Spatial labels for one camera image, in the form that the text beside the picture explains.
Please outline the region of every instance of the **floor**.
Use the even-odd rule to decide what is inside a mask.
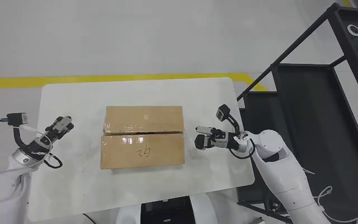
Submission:
[[[331,0],[5,1],[0,3],[0,78],[101,74],[228,73],[256,78]],[[330,63],[342,55],[326,22],[284,62]],[[336,67],[358,118],[358,84]],[[271,76],[261,82],[275,90]],[[247,85],[236,82],[236,94]],[[0,88],[0,114],[25,111],[37,124],[41,88]],[[0,126],[0,170],[15,149]],[[24,141],[34,137],[24,133]],[[234,189],[208,194],[219,223],[250,223],[259,213],[235,204]],[[89,213],[114,223],[117,209]],[[265,218],[267,223],[279,223]],[[82,215],[41,224],[89,223]]]

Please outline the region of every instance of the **white table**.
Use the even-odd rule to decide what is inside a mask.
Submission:
[[[242,122],[232,80],[204,78],[47,85],[43,88],[38,130],[70,115],[74,129],[54,145],[60,169],[42,165],[33,173],[29,219],[41,221],[156,200],[213,192],[254,182],[250,160],[228,150],[197,150],[197,125],[233,130],[220,122],[221,104]],[[181,105],[185,127],[185,164],[101,170],[100,142],[108,105]]]

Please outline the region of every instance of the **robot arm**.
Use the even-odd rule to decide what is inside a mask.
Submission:
[[[9,164],[6,171],[0,172],[0,220],[3,223],[24,223],[26,216],[26,202],[30,188],[30,172],[36,171],[42,163],[56,169],[62,166],[52,166],[45,159],[51,155],[53,143],[61,139],[74,126],[69,116],[58,117],[57,120],[46,128],[45,133],[34,138],[30,144],[24,144],[20,137],[20,125],[27,123],[24,113],[8,114],[7,119],[1,119],[14,126],[14,138],[19,148],[8,158]]]
[[[252,134],[236,128],[231,133],[205,127],[196,130],[201,133],[195,139],[195,146],[200,150],[221,147],[231,152],[250,152],[249,156],[236,157],[252,156],[267,187],[284,205],[294,224],[330,223],[315,202],[302,167],[277,132],[264,130]]]

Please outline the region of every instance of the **metal rod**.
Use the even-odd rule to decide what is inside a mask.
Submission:
[[[344,62],[346,60],[346,57],[343,55],[342,57],[338,58],[337,60],[335,60],[334,62],[332,62],[329,66],[331,68],[341,64],[342,62]]]
[[[277,220],[283,221],[283,222],[285,222],[285,223],[293,223],[290,218],[281,216],[281,215],[279,215],[279,214],[275,214],[275,213],[273,213],[273,212],[271,212],[271,211],[266,211],[266,210],[264,210],[264,209],[257,208],[257,207],[255,207],[255,206],[250,205],[250,204],[246,204],[245,202],[240,202],[240,201],[238,200],[238,201],[237,201],[237,204],[238,204],[239,206],[244,206],[244,207],[246,207],[246,208],[249,208],[249,209],[254,210],[254,211],[256,211],[256,212],[260,212],[261,214],[270,216],[270,217],[272,217],[272,218],[275,218],[275,219],[277,219]]]
[[[311,35],[325,20],[328,15],[340,7],[337,2],[333,3],[318,19],[300,35],[283,53],[280,55],[251,85],[249,85],[236,99],[239,101],[246,95],[255,85],[257,85],[267,74],[271,72],[271,68],[282,62],[294,49],[298,47],[309,35]]]

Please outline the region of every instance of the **cardboard box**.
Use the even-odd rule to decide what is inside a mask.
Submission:
[[[101,169],[184,164],[183,134],[103,136]]]
[[[181,106],[108,106],[106,135],[148,132],[183,132]]]
[[[181,106],[108,106],[101,169],[184,164]]]

